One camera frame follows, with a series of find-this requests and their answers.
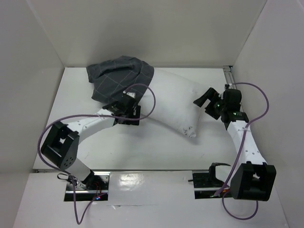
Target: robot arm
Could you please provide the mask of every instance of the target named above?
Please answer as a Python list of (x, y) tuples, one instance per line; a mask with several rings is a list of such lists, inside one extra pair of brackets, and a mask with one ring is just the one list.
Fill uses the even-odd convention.
[[(246, 113), (241, 112), (241, 92), (230, 89), (225, 85), (225, 92), (219, 94), (215, 89), (210, 88), (202, 97), (194, 101), (199, 107), (210, 100), (206, 106), (206, 113), (215, 119), (221, 117), (226, 130), (230, 134), (236, 151), (241, 147), (244, 131), (246, 137), (242, 146), (242, 152), (238, 160), (238, 166), (234, 171), (230, 182), (230, 192), (235, 199), (245, 200), (269, 200), (271, 190), (276, 177), (276, 169), (268, 165), (251, 134), (250, 126), (246, 128), (249, 119)], [(215, 165), (215, 177), (217, 180), (225, 181), (231, 171), (227, 165)]]
[(96, 180), (98, 176), (77, 158), (78, 145), (87, 137), (116, 124), (139, 125), (139, 120), (103, 117), (114, 115), (138, 119), (141, 107), (137, 105), (134, 97), (134, 93), (122, 94), (120, 102), (104, 106), (96, 113), (97, 117), (88, 117), (68, 124), (55, 123), (41, 147), (41, 153), (59, 169), (69, 172), (87, 187), (94, 182), (100, 182)]

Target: white backdrop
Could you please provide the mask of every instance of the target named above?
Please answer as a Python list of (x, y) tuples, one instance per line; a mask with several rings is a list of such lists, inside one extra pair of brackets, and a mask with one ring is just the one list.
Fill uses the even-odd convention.
[[(268, 95), (269, 113), (252, 130), (261, 153), (277, 169), (275, 186), (291, 228), (304, 223), (303, 5), (303, 0), (269, 0), (233, 66), (236, 81), (255, 83)], [(239, 88), (249, 117), (261, 114), (266, 105), (259, 92)]]
[(27, 0), (68, 67), (233, 65), (266, 0)]
[(63, 72), (24, 0), (0, 1), (0, 227), (13, 226)]

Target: white pillow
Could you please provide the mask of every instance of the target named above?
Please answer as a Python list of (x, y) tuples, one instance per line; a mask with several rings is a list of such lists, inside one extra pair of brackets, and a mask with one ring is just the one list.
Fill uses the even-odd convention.
[[(207, 86), (154, 68), (149, 87), (156, 97), (155, 109), (149, 117), (172, 127), (185, 136), (196, 137), (200, 108), (193, 101), (207, 91)], [(149, 90), (145, 92), (139, 105), (141, 114), (147, 115), (151, 111), (153, 96)]]

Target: gray plaid fabric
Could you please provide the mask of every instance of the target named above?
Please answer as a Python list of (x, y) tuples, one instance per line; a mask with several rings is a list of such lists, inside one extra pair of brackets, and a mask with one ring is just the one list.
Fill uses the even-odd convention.
[[(121, 93), (135, 83), (149, 85), (154, 68), (134, 57), (121, 56), (86, 68), (89, 82), (94, 83), (92, 99), (104, 104), (117, 101)], [(139, 102), (147, 88), (135, 86), (129, 92), (136, 93)]]

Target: checkered towel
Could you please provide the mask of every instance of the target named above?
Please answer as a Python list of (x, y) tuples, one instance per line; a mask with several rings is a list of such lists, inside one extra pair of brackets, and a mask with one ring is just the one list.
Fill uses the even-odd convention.
[[(92, 99), (104, 104), (117, 101), (121, 93), (135, 83), (149, 85), (154, 74), (154, 68), (144, 61), (134, 57), (121, 56), (86, 68), (89, 82), (94, 83)], [(140, 101), (147, 88), (135, 86), (129, 92), (136, 93)]]

